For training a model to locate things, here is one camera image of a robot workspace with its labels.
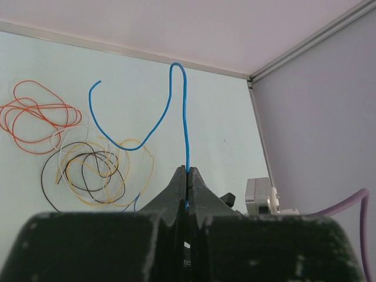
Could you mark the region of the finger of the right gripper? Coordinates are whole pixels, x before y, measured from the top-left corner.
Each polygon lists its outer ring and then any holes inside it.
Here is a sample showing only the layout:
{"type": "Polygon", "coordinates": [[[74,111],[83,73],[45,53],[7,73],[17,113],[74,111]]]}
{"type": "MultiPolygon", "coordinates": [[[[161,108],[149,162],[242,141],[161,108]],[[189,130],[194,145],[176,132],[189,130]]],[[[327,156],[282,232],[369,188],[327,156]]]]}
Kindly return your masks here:
{"type": "Polygon", "coordinates": [[[235,201],[236,201],[236,196],[233,193],[226,193],[225,195],[219,197],[219,199],[226,204],[229,208],[233,208],[235,201]]]}

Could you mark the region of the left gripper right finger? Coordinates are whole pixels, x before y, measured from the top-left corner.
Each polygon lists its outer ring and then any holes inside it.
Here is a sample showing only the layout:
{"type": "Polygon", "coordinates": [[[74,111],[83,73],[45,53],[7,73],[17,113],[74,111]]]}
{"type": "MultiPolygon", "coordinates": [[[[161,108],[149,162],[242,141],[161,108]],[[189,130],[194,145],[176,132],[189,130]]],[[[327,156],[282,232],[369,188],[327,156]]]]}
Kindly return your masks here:
{"type": "Polygon", "coordinates": [[[190,169],[193,281],[365,281],[340,225],[322,216],[244,216],[190,169]]]}

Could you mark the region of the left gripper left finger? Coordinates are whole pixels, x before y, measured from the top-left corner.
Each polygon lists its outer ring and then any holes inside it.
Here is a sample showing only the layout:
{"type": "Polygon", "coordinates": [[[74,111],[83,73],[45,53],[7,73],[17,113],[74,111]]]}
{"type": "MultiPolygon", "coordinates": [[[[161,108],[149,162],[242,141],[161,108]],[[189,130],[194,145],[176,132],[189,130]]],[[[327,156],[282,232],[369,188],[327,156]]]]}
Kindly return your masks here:
{"type": "Polygon", "coordinates": [[[39,213],[21,228],[2,281],[182,281],[187,176],[137,212],[39,213]]]}

